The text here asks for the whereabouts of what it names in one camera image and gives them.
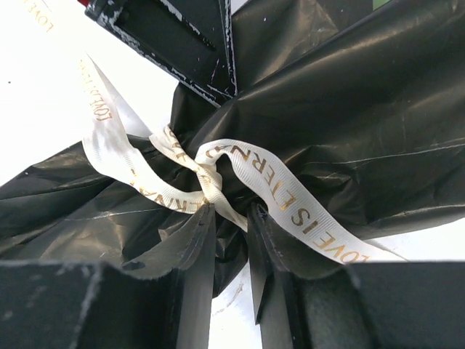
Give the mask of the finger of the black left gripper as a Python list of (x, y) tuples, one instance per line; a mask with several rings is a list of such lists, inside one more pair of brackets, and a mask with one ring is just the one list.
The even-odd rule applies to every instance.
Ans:
[(230, 1), (91, 0), (87, 17), (219, 107), (238, 93)]

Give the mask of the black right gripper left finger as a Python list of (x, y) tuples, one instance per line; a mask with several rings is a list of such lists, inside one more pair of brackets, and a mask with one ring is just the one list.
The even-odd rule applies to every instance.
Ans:
[(1, 263), (3, 348), (206, 348), (215, 211), (203, 206), (164, 242), (106, 262)]

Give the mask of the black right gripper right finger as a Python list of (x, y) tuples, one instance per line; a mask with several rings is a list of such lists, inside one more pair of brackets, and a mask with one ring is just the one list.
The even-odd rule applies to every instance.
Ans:
[(464, 264), (339, 265), (248, 211), (254, 317), (264, 348), (462, 348)]

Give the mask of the cream printed ribbon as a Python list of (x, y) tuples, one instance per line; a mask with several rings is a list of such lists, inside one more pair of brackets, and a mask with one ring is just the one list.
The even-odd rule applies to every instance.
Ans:
[(175, 212), (196, 213), (212, 204), (226, 220), (248, 230), (223, 193), (217, 170), (220, 157), (229, 158), (237, 179), (264, 201), (271, 218), (290, 235), (322, 256), (342, 265), (402, 262), (403, 257), (366, 243), (345, 229), (272, 152), (234, 139), (202, 144), (189, 156), (170, 127), (150, 125), (150, 142), (165, 157), (195, 174), (200, 190), (184, 192), (159, 177), (131, 145), (119, 108), (125, 103), (72, 32), (72, 22), (53, 1), (23, 1), (23, 13), (45, 33), (76, 67), (76, 79), (86, 103), (81, 144), (86, 160), (101, 175), (135, 189), (145, 198)]

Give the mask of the black wrapping paper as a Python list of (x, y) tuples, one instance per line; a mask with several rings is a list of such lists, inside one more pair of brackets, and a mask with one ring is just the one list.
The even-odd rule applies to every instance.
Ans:
[[(23, 13), (22, 2), (12, 6), (64, 54), (78, 82), (74, 63)], [(216, 107), (180, 82), (174, 92), (166, 127), (189, 156), (219, 139), (267, 149), (339, 224), (373, 245), (464, 216), (462, 1), (247, 1), (231, 13), (237, 95)], [(62, 112), (62, 127), (84, 128), (82, 92), (79, 83), (83, 106)], [(151, 144), (155, 119), (145, 116), (142, 125), (142, 137), (125, 129), (153, 171), (179, 190), (200, 190), (193, 172)], [(82, 134), (2, 185), (3, 260), (123, 267), (195, 214), (96, 172)], [(255, 204), (268, 212), (228, 157), (217, 170), (224, 195), (246, 220)], [(213, 293), (220, 294), (248, 259), (248, 230), (214, 211)]]

